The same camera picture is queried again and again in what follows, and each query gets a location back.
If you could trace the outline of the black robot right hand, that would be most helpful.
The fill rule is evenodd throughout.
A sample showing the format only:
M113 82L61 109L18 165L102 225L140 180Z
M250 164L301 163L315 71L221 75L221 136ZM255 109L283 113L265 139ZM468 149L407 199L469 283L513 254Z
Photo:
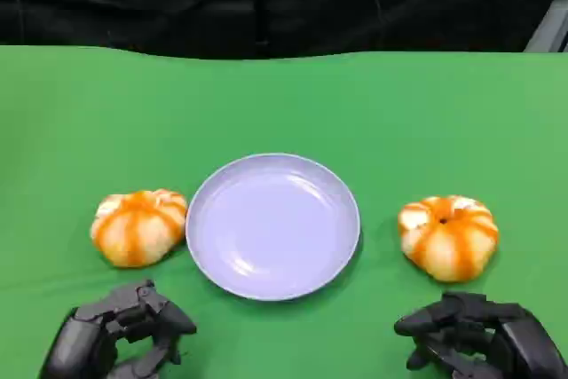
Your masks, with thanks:
M436 365L451 378L565 378L567 363L540 321L522 305L483 294L445 292L394 324L411 337L406 368Z

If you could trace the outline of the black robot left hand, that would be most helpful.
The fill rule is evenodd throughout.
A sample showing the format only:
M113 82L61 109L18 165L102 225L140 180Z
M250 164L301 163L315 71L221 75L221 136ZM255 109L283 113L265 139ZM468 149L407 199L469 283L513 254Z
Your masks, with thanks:
M181 363L178 342L197 327L152 280L122 285L95 303L73 308L45 357L41 378L158 378ZM148 352L118 362L116 343L150 337Z

